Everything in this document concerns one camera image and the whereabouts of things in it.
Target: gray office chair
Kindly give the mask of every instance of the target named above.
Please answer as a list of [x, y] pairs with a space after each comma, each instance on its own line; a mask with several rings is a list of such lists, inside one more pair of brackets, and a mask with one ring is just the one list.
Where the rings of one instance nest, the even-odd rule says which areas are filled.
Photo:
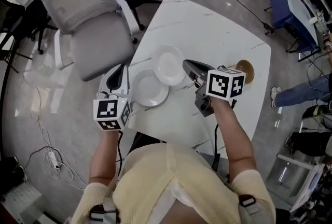
[[135, 53], [131, 35], [138, 32], [133, 13], [124, 0], [41, 0], [59, 28], [54, 37], [59, 70], [68, 65], [61, 59], [60, 34], [71, 35], [71, 53], [83, 81], [130, 61]]

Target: gray floor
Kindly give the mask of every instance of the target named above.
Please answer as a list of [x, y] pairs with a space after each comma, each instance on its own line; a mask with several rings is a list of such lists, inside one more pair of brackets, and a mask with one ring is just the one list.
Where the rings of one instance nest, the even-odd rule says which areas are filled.
[[[298, 55], [287, 54], [292, 39], [285, 31], [276, 35], [265, 35], [262, 24], [236, 0], [191, 0], [231, 19], [271, 46], [271, 66], [266, 88], [264, 104], [253, 138], [257, 166], [265, 179], [275, 161], [275, 155], [283, 145], [284, 139], [294, 127], [300, 126], [303, 111], [310, 103], [285, 107], [281, 114], [271, 108], [270, 89], [280, 86], [282, 89], [306, 81], [308, 63], [298, 63]], [[252, 10], [261, 20], [271, 23], [271, 16], [263, 9], [269, 7], [269, 0], [239, 0]], [[148, 26], [157, 5], [146, 4], [138, 9], [142, 23]], [[52, 146], [59, 148], [67, 157], [70, 165], [80, 174], [85, 182], [88, 180], [89, 163], [99, 140], [99, 129], [92, 119], [92, 100], [98, 90], [99, 78], [82, 82], [75, 68], [68, 67], [58, 71], [54, 64], [53, 34], [49, 32], [45, 39], [47, 47], [43, 55], [36, 52], [37, 43], [25, 39], [20, 52], [31, 54], [30, 62], [16, 57], [14, 67], [25, 72], [30, 87], [22, 82], [22, 73], [11, 71], [6, 90], [6, 102], [3, 116], [3, 142], [6, 155], [16, 155], [25, 165], [32, 151], [43, 147], [43, 138], [38, 123], [30, 113], [38, 113], [41, 95], [40, 125], [49, 133]], [[321, 61], [328, 71], [326, 61]], [[133, 140], [134, 131], [126, 131], [121, 142], [124, 154]], [[47, 211], [63, 221], [72, 215], [82, 195], [82, 191], [71, 187], [61, 180], [50, 176], [44, 166], [44, 153], [34, 155], [26, 171], [30, 183], [45, 196]], [[64, 170], [61, 176], [69, 181]], [[70, 183], [83, 187], [78, 177]]]

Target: ceramic plate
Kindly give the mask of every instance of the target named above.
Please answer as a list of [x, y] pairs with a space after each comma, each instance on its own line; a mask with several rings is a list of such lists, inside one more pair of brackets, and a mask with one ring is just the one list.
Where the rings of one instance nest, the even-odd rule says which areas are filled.
[[183, 54], [174, 46], [160, 46], [152, 56], [153, 70], [158, 79], [168, 85], [180, 84], [186, 76], [182, 68]]
[[161, 83], [152, 69], [139, 72], [132, 83], [133, 98], [143, 106], [153, 107], [162, 103], [169, 87]]

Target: power strip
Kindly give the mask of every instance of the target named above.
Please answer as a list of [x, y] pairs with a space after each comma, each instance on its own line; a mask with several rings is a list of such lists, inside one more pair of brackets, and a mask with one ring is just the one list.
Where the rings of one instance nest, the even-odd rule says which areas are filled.
[[49, 158], [52, 161], [53, 167], [56, 168], [56, 169], [59, 169], [60, 165], [59, 165], [59, 163], [57, 161], [57, 158], [56, 158], [56, 155], [54, 154], [54, 152], [53, 151], [49, 151], [47, 153], [48, 153]]

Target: black and white marker cube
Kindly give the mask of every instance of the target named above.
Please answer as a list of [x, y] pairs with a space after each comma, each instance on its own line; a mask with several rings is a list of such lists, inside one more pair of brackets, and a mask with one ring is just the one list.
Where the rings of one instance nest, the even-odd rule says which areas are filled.
[[123, 130], [131, 112], [129, 98], [93, 100], [93, 118], [102, 130]]
[[242, 94], [245, 73], [232, 68], [207, 72], [206, 94], [222, 100], [230, 100]]

